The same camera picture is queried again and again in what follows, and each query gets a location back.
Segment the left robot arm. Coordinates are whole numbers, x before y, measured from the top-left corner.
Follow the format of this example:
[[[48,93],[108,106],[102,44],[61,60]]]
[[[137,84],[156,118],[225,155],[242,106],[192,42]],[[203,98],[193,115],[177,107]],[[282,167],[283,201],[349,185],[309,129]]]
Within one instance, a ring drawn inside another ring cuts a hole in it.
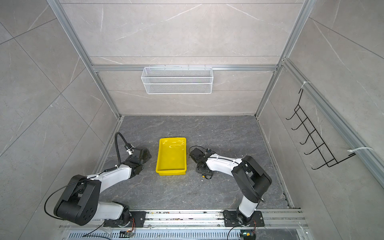
[[[91,221],[104,220],[106,227],[126,227],[133,222],[129,206],[100,201],[100,193],[138,175],[152,157],[144,148],[128,149],[128,158],[119,166],[100,174],[71,178],[54,207],[54,216],[84,226]]]

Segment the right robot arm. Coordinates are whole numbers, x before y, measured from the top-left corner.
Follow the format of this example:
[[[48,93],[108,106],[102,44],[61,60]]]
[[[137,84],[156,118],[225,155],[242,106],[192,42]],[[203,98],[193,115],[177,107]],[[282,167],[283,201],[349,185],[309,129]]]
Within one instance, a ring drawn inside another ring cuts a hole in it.
[[[271,177],[251,156],[233,159],[220,156],[211,149],[202,149],[200,146],[193,146],[189,150],[189,156],[197,164],[196,172],[208,180],[215,172],[232,176],[243,194],[232,219],[239,225],[249,225],[256,219],[254,213],[272,184]]]

